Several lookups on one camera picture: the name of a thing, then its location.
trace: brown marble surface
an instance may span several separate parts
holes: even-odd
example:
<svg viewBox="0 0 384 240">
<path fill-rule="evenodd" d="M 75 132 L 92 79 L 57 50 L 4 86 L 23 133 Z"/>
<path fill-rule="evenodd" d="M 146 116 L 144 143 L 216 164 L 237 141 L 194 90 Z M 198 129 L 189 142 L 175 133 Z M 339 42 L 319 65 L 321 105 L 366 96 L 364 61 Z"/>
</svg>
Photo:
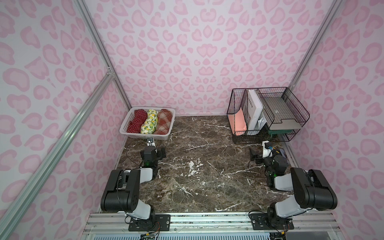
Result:
<svg viewBox="0 0 384 240">
<path fill-rule="evenodd" d="M 263 166 L 248 169 L 249 147 L 262 153 L 259 144 L 271 140 L 265 130 L 257 138 L 257 144 L 233 144 L 226 116 L 176 117 L 168 140 L 155 140 L 167 157 L 157 178 L 140 185 L 139 198 L 156 212 L 266 210 L 292 193 L 270 190 Z M 145 139 L 128 138 L 118 169 L 137 168 L 145 146 Z"/>
</svg>

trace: black wire desk organizer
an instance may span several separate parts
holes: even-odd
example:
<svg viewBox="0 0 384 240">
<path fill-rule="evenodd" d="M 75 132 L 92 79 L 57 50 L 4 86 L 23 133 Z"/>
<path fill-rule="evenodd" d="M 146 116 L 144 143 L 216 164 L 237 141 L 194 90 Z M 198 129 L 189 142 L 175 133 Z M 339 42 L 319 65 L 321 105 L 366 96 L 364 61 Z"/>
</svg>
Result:
<svg viewBox="0 0 384 240">
<path fill-rule="evenodd" d="M 260 130 L 235 131 L 235 114 L 240 108 L 248 126 L 248 90 L 255 90 L 259 97 L 263 105 L 262 113 L 266 123 Z M 289 142 L 300 129 L 285 131 L 275 131 L 275 129 L 278 128 L 279 124 L 283 124 L 287 120 L 294 120 L 302 127 L 309 120 L 310 114 L 287 87 L 236 88 L 232 89 L 227 117 L 231 125 L 233 142 L 235 144 L 245 144 L 260 143 L 266 140 Z"/>
</svg>

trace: lemon print cloth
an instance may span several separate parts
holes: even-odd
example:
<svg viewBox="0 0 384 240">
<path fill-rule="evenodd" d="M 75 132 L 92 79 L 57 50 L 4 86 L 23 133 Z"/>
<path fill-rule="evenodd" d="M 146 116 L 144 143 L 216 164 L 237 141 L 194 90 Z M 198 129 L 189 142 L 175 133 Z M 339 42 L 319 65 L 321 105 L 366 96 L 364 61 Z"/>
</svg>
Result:
<svg viewBox="0 0 384 240">
<path fill-rule="evenodd" d="M 159 123 L 159 120 L 157 118 L 157 112 L 156 110 L 149 109 L 147 120 L 145 120 L 144 124 L 141 125 L 141 133 L 144 134 L 152 134 L 156 131 L 157 124 Z"/>
</svg>

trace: plaid cloth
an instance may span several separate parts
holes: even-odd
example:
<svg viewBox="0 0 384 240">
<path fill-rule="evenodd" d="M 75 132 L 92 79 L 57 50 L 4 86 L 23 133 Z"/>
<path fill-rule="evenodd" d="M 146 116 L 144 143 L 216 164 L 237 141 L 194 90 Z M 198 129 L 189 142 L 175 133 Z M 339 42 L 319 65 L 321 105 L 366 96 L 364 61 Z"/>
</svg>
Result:
<svg viewBox="0 0 384 240">
<path fill-rule="evenodd" d="M 135 110 L 135 117 L 129 122 L 127 132 L 140 133 L 141 125 L 147 120 L 148 114 L 143 109 Z"/>
<path fill-rule="evenodd" d="M 156 131 L 153 134 L 164 135 L 167 134 L 170 128 L 170 123 L 172 121 L 172 113 L 167 109 L 161 109 L 157 114 L 159 123 L 157 125 Z"/>
</svg>

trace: pink wall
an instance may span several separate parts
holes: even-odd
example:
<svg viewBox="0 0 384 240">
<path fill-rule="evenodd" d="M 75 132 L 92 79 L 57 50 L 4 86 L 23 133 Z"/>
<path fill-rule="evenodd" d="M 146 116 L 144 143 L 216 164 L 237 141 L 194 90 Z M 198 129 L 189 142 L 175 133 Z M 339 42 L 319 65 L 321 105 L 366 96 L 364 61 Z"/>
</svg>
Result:
<svg viewBox="0 0 384 240">
<path fill-rule="evenodd" d="M 71 0 L 0 10 L 2 217 L 106 69 Z"/>
<path fill-rule="evenodd" d="M 16 228 L 12 240 L 78 239 L 100 206 L 111 170 L 125 143 L 127 114 L 111 83 Z"/>
<path fill-rule="evenodd" d="M 87 0 L 133 106 L 226 113 L 233 88 L 287 86 L 331 0 Z"/>
<path fill-rule="evenodd" d="M 379 1 L 348 0 L 295 88 L 311 118 L 292 145 L 333 187 L 351 240 L 384 235 L 383 12 Z"/>
</svg>

